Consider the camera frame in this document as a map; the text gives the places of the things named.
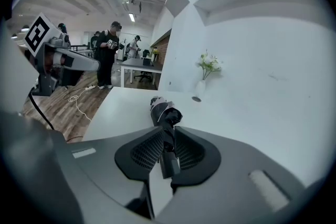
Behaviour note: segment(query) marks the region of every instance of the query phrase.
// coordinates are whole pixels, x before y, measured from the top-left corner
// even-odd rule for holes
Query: desk
[[[71,45],[70,46],[70,48],[74,48],[74,50],[76,48],[76,51],[78,51],[78,47],[85,47],[85,48],[87,48],[88,46],[87,45]]]
[[[279,137],[275,141],[273,137],[270,139],[261,131],[251,131],[251,123],[242,120],[241,113],[233,110],[235,106],[232,106],[231,99],[218,102],[212,97],[204,97],[201,103],[197,103],[191,99],[192,93],[113,87],[93,117],[83,141],[123,135],[152,127],[150,101],[156,95],[163,96],[167,101],[173,101],[175,107],[182,113],[183,118],[177,125],[249,144],[302,181],[309,181],[306,176],[308,168],[301,163],[293,162],[302,158],[302,155],[309,156],[309,148],[303,146],[297,150],[286,140],[286,136]],[[263,128],[262,122],[256,124]]]
[[[131,59],[126,60],[125,62],[120,63],[120,66],[121,66],[121,87],[122,88],[124,88],[124,82],[125,82],[125,79],[124,79],[125,69],[130,69],[131,70],[131,78],[130,78],[131,83],[132,83],[132,80],[133,80],[133,70],[139,70],[139,71],[154,73],[153,83],[152,83],[154,85],[156,73],[161,74],[162,73],[162,67],[163,67],[158,62],[154,62],[153,66],[144,66],[142,59],[135,59],[135,58],[131,58]]]
[[[203,109],[207,109],[207,105],[193,101],[191,93],[113,87],[92,118],[83,141],[119,136],[152,127],[150,102],[156,95],[173,101],[183,114],[178,125],[197,128],[194,118],[202,122],[200,117],[203,113],[206,115]]]

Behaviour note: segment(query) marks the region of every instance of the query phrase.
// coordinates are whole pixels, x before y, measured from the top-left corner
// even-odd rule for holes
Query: vase
[[[205,80],[200,80],[195,89],[195,95],[198,98],[202,98],[205,91]]]

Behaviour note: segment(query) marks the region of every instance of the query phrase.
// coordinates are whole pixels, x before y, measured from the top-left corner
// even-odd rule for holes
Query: flower
[[[201,54],[196,66],[202,67],[203,69],[203,80],[205,80],[210,73],[221,71],[221,66],[218,62],[218,59],[211,55],[209,56],[208,52]]]

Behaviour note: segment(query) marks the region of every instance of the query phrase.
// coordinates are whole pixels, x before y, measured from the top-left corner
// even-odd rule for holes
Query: fluorescent light
[[[135,22],[133,13],[130,13],[130,17],[131,17],[131,21],[132,21],[132,22]]]
[[[21,29],[21,31],[25,32],[29,30],[29,25],[24,25]]]

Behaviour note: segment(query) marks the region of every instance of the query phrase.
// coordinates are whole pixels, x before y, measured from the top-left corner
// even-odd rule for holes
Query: black chair
[[[146,58],[149,53],[150,53],[149,50],[144,50],[142,53],[142,57]]]
[[[141,77],[139,82],[141,82],[143,78],[146,78],[146,79],[149,79],[150,81],[152,81],[152,76],[150,76],[150,74],[151,74],[151,72],[141,71],[141,75],[134,76],[134,78]]]

